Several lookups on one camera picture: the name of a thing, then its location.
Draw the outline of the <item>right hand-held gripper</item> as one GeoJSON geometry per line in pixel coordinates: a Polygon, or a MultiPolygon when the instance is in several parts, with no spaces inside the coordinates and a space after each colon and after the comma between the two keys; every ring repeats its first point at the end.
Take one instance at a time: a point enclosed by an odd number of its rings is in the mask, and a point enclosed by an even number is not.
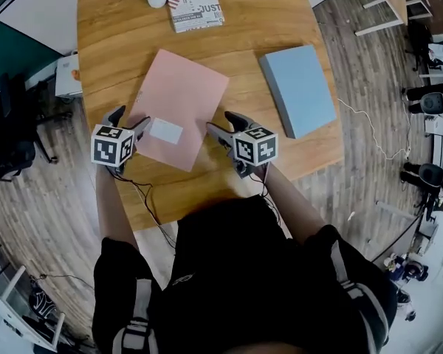
{"type": "Polygon", "coordinates": [[[206,123],[207,132],[224,148],[231,148],[234,168],[241,178],[248,177],[255,168],[278,158],[278,135],[253,119],[234,111],[225,111],[225,118],[233,133],[212,122],[206,123]]]}

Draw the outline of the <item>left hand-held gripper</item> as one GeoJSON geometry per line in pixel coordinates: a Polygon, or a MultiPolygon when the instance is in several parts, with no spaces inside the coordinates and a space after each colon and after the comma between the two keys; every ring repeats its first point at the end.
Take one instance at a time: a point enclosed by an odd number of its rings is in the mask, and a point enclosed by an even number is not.
{"type": "Polygon", "coordinates": [[[134,155],[136,143],[151,122],[150,117],[144,117],[130,128],[118,128],[125,110],[124,105],[114,108],[92,132],[91,161],[109,168],[113,174],[123,174],[126,162],[134,155]]]}

